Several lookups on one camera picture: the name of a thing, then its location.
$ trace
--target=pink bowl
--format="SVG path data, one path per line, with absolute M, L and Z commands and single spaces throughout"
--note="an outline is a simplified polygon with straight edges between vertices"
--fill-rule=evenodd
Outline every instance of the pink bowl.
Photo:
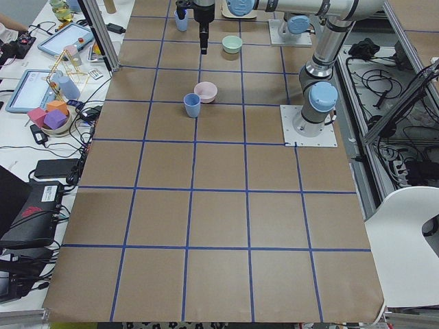
M 218 88 L 212 82 L 204 81 L 195 86 L 193 92 L 200 96 L 202 103 L 211 103 L 215 100 Z

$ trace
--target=blue joint cap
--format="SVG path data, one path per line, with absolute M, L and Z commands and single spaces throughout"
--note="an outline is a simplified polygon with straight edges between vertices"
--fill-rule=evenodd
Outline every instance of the blue joint cap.
M 291 17 L 288 22 L 288 31 L 292 34 L 301 34 L 309 28 L 309 17 L 298 15 Z
M 235 16 L 245 16 L 253 10 L 254 0 L 227 0 L 227 7 Z
M 309 103 L 321 113 L 331 111 L 337 103 L 337 99 L 337 89 L 329 82 L 318 82 L 311 87 L 309 92 Z

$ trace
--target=barcode sticker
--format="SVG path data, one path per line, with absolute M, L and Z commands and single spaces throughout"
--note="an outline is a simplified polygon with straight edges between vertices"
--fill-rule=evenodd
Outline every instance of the barcode sticker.
M 55 200 L 56 196 L 56 185 L 46 186 L 44 188 L 43 197 L 41 202 L 51 202 Z

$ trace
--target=white chair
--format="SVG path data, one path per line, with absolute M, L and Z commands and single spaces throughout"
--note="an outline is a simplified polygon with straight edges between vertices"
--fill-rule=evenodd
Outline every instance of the white chair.
M 439 188 L 413 186 L 388 195 L 366 221 L 387 307 L 439 304 L 439 257 L 422 226 L 439 214 Z

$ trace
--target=red logo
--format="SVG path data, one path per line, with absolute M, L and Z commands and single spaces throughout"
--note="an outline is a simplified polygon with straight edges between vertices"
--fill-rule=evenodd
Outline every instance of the red logo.
M 26 208 L 25 211 L 21 214 L 21 217 L 28 217 L 30 215 L 33 215 L 35 212 L 43 211 L 43 209 L 35 206 L 29 206 Z

